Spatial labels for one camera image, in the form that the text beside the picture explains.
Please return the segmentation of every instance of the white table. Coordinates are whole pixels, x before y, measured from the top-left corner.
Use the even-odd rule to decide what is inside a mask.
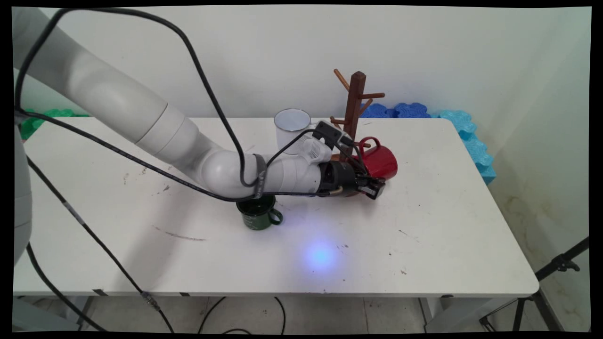
[[[62,120],[186,179],[94,118]],[[213,141],[234,150],[218,118],[192,120]],[[246,152],[277,151],[271,118],[229,121]],[[449,121],[361,119],[357,138],[364,136],[379,138],[399,166],[376,201],[363,195],[277,197],[276,208],[285,222],[263,231],[246,228],[234,203],[179,185],[50,123],[33,134],[25,149],[140,287],[155,295],[451,294],[473,300],[472,306],[458,306],[470,313],[491,298],[523,297],[538,290],[534,273]],[[136,294],[30,173],[31,244],[49,279],[66,295],[93,296],[98,289],[110,296]],[[13,294],[50,293],[24,253],[14,268]],[[460,324],[458,316],[446,318],[455,312],[454,307],[447,309],[426,329],[443,331]]]

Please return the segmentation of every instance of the floor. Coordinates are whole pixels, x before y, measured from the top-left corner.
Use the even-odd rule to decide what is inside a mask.
[[[157,297],[156,300],[178,333],[197,333],[205,313],[219,297]],[[352,297],[280,297],[285,307],[285,334],[395,334],[423,333],[418,299]],[[55,298],[35,303],[59,312]],[[490,316],[498,331],[510,331],[515,303]],[[87,315],[108,331],[168,332],[160,315],[140,297],[94,297]],[[283,322],[279,304],[272,297],[229,297],[207,319],[203,333],[243,328],[252,334],[279,334]],[[83,331],[95,331],[87,324]],[[545,331],[534,303],[526,303],[522,331]],[[476,322],[462,332],[483,332]]]

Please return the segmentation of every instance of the green mug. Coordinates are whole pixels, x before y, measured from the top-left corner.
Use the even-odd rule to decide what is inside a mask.
[[[245,226],[252,230],[264,230],[270,225],[280,225],[283,222],[283,215],[274,209],[275,203],[273,195],[264,195],[259,199],[236,203],[236,208],[243,214]]]

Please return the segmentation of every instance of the blue foam block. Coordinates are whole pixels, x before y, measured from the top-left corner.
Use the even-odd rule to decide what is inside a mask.
[[[452,121],[461,139],[468,140],[478,128],[471,122],[471,114],[462,110],[444,110],[440,112],[440,118]]]
[[[431,118],[427,114],[427,107],[420,103],[399,103],[394,109],[398,111],[398,118]]]
[[[398,117],[398,111],[396,111],[395,109],[386,109],[385,114],[387,115],[388,118],[397,118]]]
[[[484,179],[486,185],[489,185],[492,180],[496,178],[496,172],[494,172],[494,168],[492,168],[492,166],[488,166],[488,168],[486,168],[486,170],[480,174],[482,175],[482,179]]]
[[[366,110],[360,115],[361,118],[390,118],[387,116],[387,107],[381,104],[372,104],[367,107]]]
[[[471,140],[463,140],[469,155],[471,155],[471,159],[475,166],[477,166],[478,171],[480,173],[484,172],[490,165],[492,165],[492,161],[494,160],[486,150],[488,147],[485,143],[479,141],[477,138]]]

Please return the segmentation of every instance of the scratch mark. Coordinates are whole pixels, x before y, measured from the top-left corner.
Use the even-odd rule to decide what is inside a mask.
[[[398,230],[398,232],[403,233],[404,235],[406,235],[408,238],[413,239],[414,241],[418,242],[419,244],[421,243],[419,240],[417,240],[417,238],[413,237],[413,236],[409,236],[406,232],[404,232],[403,230]]]
[[[277,204],[278,204],[280,207],[282,207],[282,208],[286,209],[287,211],[290,211],[290,210],[291,210],[290,208],[286,207],[285,205],[283,205],[283,204],[281,204],[281,203],[279,203],[279,202],[277,202]]]
[[[186,239],[186,240],[193,240],[193,241],[205,241],[205,239],[201,239],[201,238],[191,238],[190,236],[183,236],[183,235],[178,235],[178,234],[175,234],[175,233],[171,233],[171,232],[168,232],[168,231],[162,230],[162,229],[160,229],[159,227],[157,227],[157,226],[155,226],[155,225],[153,225],[153,227],[154,227],[156,230],[158,230],[158,231],[161,231],[161,232],[163,232],[163,233],[165,233],[165,234],[167,234],[167,235],[170,235],[170,236],[174,236],[174,237],[176,237],[176,238],[180,238],[180,239]]]

